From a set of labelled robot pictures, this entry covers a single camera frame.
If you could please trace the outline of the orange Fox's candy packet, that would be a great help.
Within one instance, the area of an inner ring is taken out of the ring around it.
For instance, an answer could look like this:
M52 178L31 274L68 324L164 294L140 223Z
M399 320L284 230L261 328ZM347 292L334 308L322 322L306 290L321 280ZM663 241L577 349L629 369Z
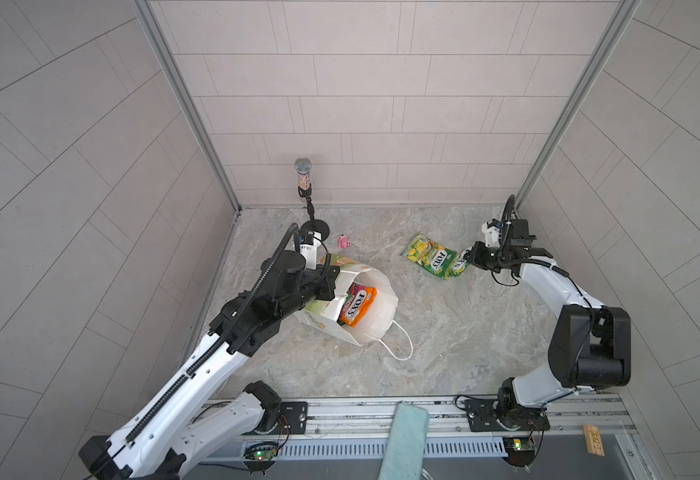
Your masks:
M369 311L377 294L378 289L375 287L352 283L348 289L345 303L340 311L338 322L342 325L355 328Z

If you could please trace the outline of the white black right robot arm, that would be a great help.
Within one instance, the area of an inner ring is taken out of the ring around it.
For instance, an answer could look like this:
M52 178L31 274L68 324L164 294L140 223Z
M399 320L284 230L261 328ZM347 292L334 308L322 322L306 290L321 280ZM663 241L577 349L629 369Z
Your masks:
M470 264L498 274L505 270L535 290L557 316L547 360L531 372L505 380L493 410L509 431L541 428L545 407L581 390L625 386L631 379L631 319L578 286L544 248L535 247L528 221L505 217L481 226Z

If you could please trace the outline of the green Fox's candy packet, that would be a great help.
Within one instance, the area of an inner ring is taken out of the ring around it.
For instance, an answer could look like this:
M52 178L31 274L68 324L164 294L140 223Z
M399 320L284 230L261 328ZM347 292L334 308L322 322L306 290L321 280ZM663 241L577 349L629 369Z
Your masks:
M450 264L450 266L448 267L448 269L445 273L445 278L458 277L465 271L465 269L469 265L469 262L466 262L462 258L463 252L465 250L463 250L461 253L459 253L458 255L456 255L454 257L452 263Z
M416 234L404 248L402 256L430 274L446 279L456 260L457 252L423 234Z

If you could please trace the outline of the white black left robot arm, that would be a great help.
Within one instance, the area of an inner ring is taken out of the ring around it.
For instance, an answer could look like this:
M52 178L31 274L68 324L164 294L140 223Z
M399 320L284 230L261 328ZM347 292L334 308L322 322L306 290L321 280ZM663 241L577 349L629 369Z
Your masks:
M206 402L314 299L332 300L339 268L326 255L313 269L283 250L262 265L249 291L224 305L210 331L159 393L109 436L89 439L79 456L92 479L181 479L228 441L277 422L280 396L265 382L249 384L212 412Z

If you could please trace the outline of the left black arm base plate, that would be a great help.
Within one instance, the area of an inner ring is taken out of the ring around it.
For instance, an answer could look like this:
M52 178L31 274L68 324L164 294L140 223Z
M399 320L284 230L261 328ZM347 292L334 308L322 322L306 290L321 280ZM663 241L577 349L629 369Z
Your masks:
M306 432L309 403L306 401L284 401L279 411L273 416L272 424L262 423L246 436L273 436L290 434L301 435Z

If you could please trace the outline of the white paper bag green print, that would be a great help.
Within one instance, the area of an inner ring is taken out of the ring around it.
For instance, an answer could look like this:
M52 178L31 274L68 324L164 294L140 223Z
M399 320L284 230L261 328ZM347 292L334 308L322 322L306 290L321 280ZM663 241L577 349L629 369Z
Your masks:
M342 256L332 264L339 268L334 297L308 302L295 313L299 322L359 347L382 344L392 326L403 328L395 320L399 298L384 273Z

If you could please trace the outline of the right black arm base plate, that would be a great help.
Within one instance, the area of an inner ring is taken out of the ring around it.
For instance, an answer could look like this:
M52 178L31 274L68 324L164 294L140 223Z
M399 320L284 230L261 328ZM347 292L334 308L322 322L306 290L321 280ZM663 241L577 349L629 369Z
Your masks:
M468 396L457 399L456 405L466 414L472 432L534 432L550 429L545 409L518 406L512 402L505 405L497 398Z

